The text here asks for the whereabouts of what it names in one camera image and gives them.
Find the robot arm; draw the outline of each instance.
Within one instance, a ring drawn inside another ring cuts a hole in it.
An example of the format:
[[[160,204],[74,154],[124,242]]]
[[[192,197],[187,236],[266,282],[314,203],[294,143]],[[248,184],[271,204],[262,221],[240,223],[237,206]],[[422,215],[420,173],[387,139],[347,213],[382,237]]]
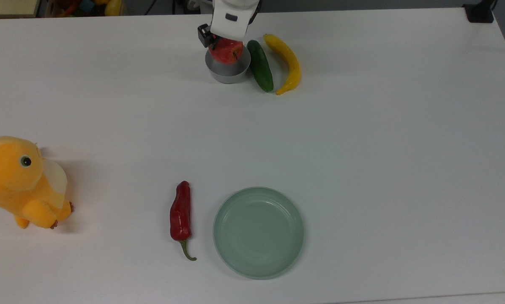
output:
[[[261,6],[262,0],[213,0],[211,25],[198,27],[200,41],[204,47],[215,46],[219,37],[242,41]]]

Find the red apple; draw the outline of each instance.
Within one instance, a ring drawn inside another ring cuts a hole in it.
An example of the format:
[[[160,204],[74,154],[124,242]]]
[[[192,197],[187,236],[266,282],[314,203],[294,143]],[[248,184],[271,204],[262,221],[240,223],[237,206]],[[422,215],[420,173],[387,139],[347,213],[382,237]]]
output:
[[[243,41],[235,41],[220,37],[212,49],[209,46],[209,52],[213,58],[223,64],[232,64],[241,57],[243,52]]]

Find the pepper stem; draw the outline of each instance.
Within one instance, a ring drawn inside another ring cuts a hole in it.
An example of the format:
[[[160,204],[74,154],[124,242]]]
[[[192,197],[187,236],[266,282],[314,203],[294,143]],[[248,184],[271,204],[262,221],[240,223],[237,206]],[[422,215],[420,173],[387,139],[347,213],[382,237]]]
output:
[[[191,258],[188,255],[188,251],[186,250],[186,240],[179,241],[179,243],[181,244],[181,247],[183,247],[183,252],[185,253],[186,258],[188,258],[191,261],[196,261],[197,258]]]

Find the light green bowl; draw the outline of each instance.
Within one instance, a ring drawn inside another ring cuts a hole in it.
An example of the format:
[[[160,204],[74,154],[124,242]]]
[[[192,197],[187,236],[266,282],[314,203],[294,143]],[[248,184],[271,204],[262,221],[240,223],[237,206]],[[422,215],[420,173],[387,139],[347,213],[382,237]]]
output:
[[[213,226],[217,252],[233,271],[272,279],[287,271],[303,247],[303,221],[294,204],[268,188],[247,188],[220,207]]]

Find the cucumber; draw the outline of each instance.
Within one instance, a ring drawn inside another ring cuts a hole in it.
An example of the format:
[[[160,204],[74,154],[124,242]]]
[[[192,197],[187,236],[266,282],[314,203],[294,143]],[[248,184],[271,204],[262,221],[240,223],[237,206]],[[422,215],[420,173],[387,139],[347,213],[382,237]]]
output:
[[[271,92],[273,90],[273,75],[271,75],[271,69],[269,68],[268,58],[265,57],[264,49],[258,41],[250,40],[247,43],[247,49],[251,54],[251,71],[254,75],[254,79],[266,92]]]

